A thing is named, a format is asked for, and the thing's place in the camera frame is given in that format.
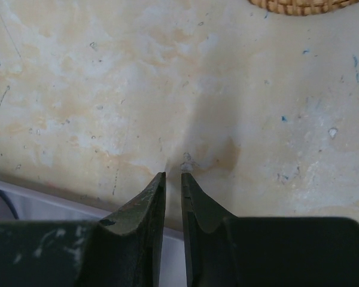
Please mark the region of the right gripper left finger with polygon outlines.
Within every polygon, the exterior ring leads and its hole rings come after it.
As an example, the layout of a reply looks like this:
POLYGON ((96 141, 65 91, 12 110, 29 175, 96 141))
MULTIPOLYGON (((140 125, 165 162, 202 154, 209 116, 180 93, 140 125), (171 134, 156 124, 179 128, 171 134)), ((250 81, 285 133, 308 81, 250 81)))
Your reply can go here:
POLYGON ((158 286, 166 209, 166 174, 102 218, 84 248, 76 286, 158 286))

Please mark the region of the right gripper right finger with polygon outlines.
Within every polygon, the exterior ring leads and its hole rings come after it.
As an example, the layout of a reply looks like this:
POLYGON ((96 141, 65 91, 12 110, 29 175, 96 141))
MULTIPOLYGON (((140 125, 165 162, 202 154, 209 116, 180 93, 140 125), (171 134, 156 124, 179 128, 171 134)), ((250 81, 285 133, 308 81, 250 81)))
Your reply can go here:
POLYGON ((207 195, 191 173, 181 175, 188 286, 239 286, 226 220, 235 216, 207 195))

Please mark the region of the woven rattan coaster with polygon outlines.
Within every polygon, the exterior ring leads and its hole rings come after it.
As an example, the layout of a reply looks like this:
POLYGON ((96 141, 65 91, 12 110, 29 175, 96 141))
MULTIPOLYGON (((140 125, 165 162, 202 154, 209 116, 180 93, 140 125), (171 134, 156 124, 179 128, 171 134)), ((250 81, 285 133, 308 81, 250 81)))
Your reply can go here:
POLYGON ((287 16, 310 16, 334 12, 359 3, 359 0, 249 0, 271 13, 287 16))

